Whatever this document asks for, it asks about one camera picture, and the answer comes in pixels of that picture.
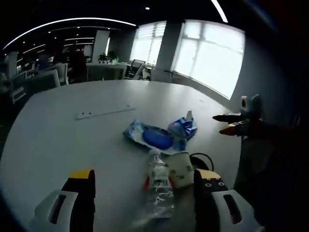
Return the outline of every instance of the white table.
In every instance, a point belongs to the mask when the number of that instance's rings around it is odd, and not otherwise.
[[[114,111],[128,104],[136,110],[75,120],[80,112]],[[97,189],[94,230],[125,231],[122,225],[130,223],[140,202],[148,159],[147,150],[130,142],[123,131],[135,118],[166,128],[188,110],[198,126],[187,144],[188,152],[208,154],[215,171],[232,188],[240,138],[220,135],[222,123],[211,118],[229,113],[226,108],[191,87],[118,80],[62,86],[34,95],[18,115],[3,150],[3,195],[28,226],[37,204],[61,189],[71,172],[93,168]],[[192,188],[184,191],[171,219],[175,231],[194,228]]]

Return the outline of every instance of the plastic water bottle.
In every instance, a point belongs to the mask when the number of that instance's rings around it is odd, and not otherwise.
[[[162,161],[161,153],[151,150],[153,162],[149,169],[149,187],[146,193],[146,214],[149,219],[169,218],[173,215],[174,194],[169,180],[169,168]]]

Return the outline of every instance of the blue packaging bag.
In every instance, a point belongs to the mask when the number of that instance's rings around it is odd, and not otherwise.
[[[159,149],[166,155],[179,153],[186,147],[186,139],[175,137],[167,130],[146,125],[137,119],[125,130],[124,136],[150,149]]]
[[[180,138],[186,140],[191,139],[197,132],[197,125],[192,116],[192,112],[188,111],[186,117],[179,118],[169,124],[169,131]]]

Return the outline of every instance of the window blind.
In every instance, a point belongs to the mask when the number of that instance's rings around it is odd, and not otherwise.
[[[156,65],[166,21],[140,26],[135,34],[130,60],[144,60],[147,64]]]
[[[173,70],[230,99],[240,73],[244,32],[219,23],[186,20]]]

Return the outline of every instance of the gray wall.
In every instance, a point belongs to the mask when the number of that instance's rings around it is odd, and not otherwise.
[[[169,70],[172,66],[182,23],[167,22],[160,48],[157,68]],[[110,49],[121,61],[129,61],[135,30],[120,32],[111,37]],[[295,84],[276,59],[253,39],[246,37],[243,64],[234,93],[230,100],[208,87],[186,77],[177,76],[176,84],[191,86],[210,96],[229,110],[239,112],[240,97],[260,94],[267,122],[284,125],[294,113]]]
[[[121,62],[129,62],[136,30],[117,31],[111,35],[109,51],[114,51]]]
[[[98,56],[105,53],[107,46],[107,40],[110,35],[109,31],[97,30],[96,40],[93,46],[92,62],[98,63]]]
[[[246,38],[242,67],[230,100],[186,77],[175,78],[175,83],[191,86],[235,113],[239,111],[242,95],[260,94],[266,121],[277,125],[287,124],[294,113],[292,79],[285,75],[280,65],[263,47],[250,38]]]
[[[86,45],[84,48],[84,55],[92,57],[93,45]]]
[[[166,23],[156,68],[161,70],[171,69],[181,29],[182,23]]]
[[[6,55],[4,62],[7,64],[6,77],[11,79],[17,74],[17,52],[10,52]]]

